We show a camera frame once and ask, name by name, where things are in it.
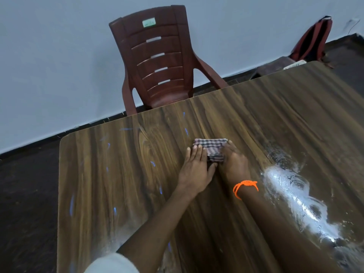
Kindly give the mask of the person's left hand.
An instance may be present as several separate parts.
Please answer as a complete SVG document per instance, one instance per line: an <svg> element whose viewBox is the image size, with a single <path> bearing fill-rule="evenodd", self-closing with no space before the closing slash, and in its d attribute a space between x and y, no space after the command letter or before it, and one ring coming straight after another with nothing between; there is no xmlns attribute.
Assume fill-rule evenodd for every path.
<svg viewBox="0 0 364 273"><path fill-rule="evenodd" d="M191 198L196 197L212 181L212 179L207 179L208 167L206 148L201 145L187 148L176 190Z"/></svg>

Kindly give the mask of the white sleeve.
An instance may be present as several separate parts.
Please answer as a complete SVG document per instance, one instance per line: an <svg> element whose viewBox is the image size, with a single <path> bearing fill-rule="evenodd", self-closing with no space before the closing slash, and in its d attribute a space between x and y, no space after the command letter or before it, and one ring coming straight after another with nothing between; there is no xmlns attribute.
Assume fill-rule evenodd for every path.
<svg viewBox="0 0 364 273"><path fill-rule="evenodd" d="M84 273L140 273L125 256L111 253L93 261Z"/></svg>

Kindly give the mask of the person's left forearm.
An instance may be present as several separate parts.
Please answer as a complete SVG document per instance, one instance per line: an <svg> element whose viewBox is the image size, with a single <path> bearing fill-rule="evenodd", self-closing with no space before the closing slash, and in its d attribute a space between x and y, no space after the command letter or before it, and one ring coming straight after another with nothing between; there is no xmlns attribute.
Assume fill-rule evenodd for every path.
<svg viewBox="0 0 364 273"><path fill-rule="evenodd" d="M139 273L156 273L181 217L198 194L193 184L178 184L163 207L148 219L118 250Z"/></svg>

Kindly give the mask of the red and black backpack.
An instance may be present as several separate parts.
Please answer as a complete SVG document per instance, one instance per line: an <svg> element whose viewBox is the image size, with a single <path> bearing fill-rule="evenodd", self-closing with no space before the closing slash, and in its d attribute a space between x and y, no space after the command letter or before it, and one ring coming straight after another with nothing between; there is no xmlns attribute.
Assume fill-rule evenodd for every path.
<svg viewBox="0 0 364 273"><path fill-rule="evenodd" d="M325 44L332 28L332 17L325 16L310 27L295 45L289 57L294 61L323 62Z"/></svg>

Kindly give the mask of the white paper sheet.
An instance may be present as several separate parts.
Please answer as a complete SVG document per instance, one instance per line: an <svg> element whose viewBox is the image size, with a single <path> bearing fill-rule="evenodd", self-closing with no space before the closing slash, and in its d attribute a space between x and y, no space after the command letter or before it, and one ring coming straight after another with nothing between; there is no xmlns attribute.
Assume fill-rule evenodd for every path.
<svg viewBox="0 0 364 273"><path fill-rule="evenodd" d="M294 62L294 63L290 64L290 65L287 65L286 67L283 68L283 70L294 68L294 67L297 67L299 65L306 64L306 63L307 62L305 60L299 60L297 62Z"/></svg>

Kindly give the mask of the checkered cloth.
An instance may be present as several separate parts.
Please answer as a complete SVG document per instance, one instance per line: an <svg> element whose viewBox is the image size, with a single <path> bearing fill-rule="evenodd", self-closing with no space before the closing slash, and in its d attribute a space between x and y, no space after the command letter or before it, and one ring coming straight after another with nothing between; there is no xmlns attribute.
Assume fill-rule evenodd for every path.
<svg viewBox="0 0 364 273"><path fill-rule="evenodd" d="M193 146L201 145L206 148L207 151L207 161L212 163L223 162L224 156L221 153L221 148L228 142L226 138L220 139L194 139Z"/></svg>

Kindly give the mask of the person's right hand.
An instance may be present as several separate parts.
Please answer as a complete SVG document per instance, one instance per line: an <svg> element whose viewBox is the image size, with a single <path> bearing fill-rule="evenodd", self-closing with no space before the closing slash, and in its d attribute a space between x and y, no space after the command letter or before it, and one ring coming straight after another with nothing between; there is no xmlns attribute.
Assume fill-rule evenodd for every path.
<svg viewBox="0 0 364 273"><path fill-rule="evenodd" d="M218 167L222 179L230 188L243 180L252 180L248 159L239 150L237 155L229 158L227 162L219 163Z"/></svg>

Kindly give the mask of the orange thread wristband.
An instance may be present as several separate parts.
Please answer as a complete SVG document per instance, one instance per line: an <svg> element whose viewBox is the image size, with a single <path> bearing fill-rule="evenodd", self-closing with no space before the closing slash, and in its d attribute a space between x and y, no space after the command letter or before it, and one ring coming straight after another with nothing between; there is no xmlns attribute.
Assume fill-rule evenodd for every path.
<svg viewBox="0 0 364 273"><path fill-rule="evenodd" d="M233 193L235 195L235 197L239 200L242 200L242 198L239 195L239 189L241 187L254 187L258 192L258 186L257 186L257 181L253 181L253 180L243 180L240 183L237 183L234 187L233 187Z"/></svg>

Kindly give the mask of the person's right forearm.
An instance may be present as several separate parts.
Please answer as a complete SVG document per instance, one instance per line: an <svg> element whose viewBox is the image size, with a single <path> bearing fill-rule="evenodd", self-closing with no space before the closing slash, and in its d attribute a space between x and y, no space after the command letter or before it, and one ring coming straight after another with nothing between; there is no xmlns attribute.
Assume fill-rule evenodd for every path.
<svg viewBox="0 0 364 273"><path fill-rule="evenodd" d="M241 187L239 195L285 272L343 273L336 262L288 224L260 191Z"/></svg>

